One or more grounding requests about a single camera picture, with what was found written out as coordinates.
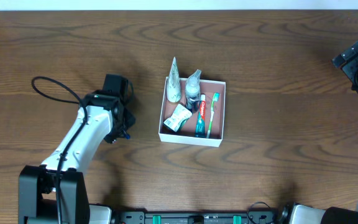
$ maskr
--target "clear plastic bottle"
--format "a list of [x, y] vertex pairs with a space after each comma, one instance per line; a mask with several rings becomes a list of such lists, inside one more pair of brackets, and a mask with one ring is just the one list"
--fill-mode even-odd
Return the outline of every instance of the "clear plastic bottle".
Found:
[[186, 81], [186, 108], [192, 113], [198, 111], [200, 104], [200, 76], [201, 70], [197, 69]]

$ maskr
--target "wooden tabletop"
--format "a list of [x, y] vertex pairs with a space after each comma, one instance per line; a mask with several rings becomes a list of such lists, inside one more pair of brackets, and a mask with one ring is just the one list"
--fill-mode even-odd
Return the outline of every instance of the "wooden tabletop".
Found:
[[[134, 84], [132, 139], [101, 143], [85, 177], [91, 203], [355, 209], [358, 95], [331, 59], [357, 40], [358, 11], [0, 12], [0, 223], [17, 221], [19, 172], [47, 158], [76, 117], [75, 105], [36, 94], [30, 81], [39, 75], [81, 96], [106, 73]], [[201, 69], [227, 83], [221, 147], [160, 142], [174, 56], [181, 77]]]

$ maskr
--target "box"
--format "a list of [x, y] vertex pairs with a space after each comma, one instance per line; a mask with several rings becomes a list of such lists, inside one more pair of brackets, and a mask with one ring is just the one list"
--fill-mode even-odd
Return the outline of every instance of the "box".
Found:
[[[187, 78], [180, 79], [181, 98], [180, 103], [186, 105], [185, 84]], [[224, 127], [224, 107], [226, 99], [226, 82], [200, 80], [201, 94], [206, 96], [206, 110], [205, 110], [205, 136], [209, 127], [209, 119], [211, 117], [211, 102], [214, 93], [219, 93], [219, 100], [214, 103], [214, 118], [212, 123], [212, 130], [209, 139], [196, 138], [196, 122], [198, 118], [198, 111], [194, 113], [191, 118], [186, 122], [182, 129], [175, 133], [171, 129], [163, 125], [163, 122], [169, 118], [178, 103], [171, 103], [167, 100], [167, 82], [168, 77], [165, 79], [164, 94], [162, 98], [160, 126], [158, 135], [162, 142], [174, 142], [182, 144], [193, 144], [199, 146], [213, 146], [219, 147], [223, 140], [223, 127]]]

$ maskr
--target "bottle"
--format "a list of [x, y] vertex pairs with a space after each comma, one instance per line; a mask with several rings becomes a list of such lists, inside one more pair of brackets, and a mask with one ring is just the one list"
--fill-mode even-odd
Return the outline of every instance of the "bottle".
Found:
[[177, 59], [174, 57], [171, 71], [169, 72], [167, 83], [167, 99], [172, 103], [177, 103], [181, 98], [180, 78], [177, 66]]
[[186, 108], [192, 113], [197, 112], [200, 105], [200, 76], [201, 70], [197, 69], [186, 81]]

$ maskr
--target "toiletry item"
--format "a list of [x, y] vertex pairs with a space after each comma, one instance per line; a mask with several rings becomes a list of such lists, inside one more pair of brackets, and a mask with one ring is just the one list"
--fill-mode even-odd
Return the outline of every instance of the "toiletry item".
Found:
[[172, 103], [179, 102], [181, 98], [180, 78], [177, 59], [174, 57], [167, 83], [167, 99]]
[[192, 113], [197, 112], [200, 105], [200, 75], [201, 70], [197, 69], [186, 81], [186, 108]]
[[205, 95], [201, 95], [200, 110], [198, 112], [197, 125], [196, 125], [196, 137], [205, 138], [205, 108], [206, 101]]
[[208, 132], [206, 134], [206, 138], [209, 138], [209, 135], [211, 134], [212, 130], [212, 120], [214, 119], [214, 102], [218, 102], [219, 100], [219, 93], [214, 93], [214, 96], [212, 97], [212, 103], [211, 103], [211, 119], [209, 119], [209, 128]]
[[183, 105], [178, 104], [173, 111], [172, 116], [164, 121], [164, 125], [172, 131], [177, 132], [181, 127], [182, 122], [186, 122], [191, 115], [193, 114], [188, 109], [186, 109]]

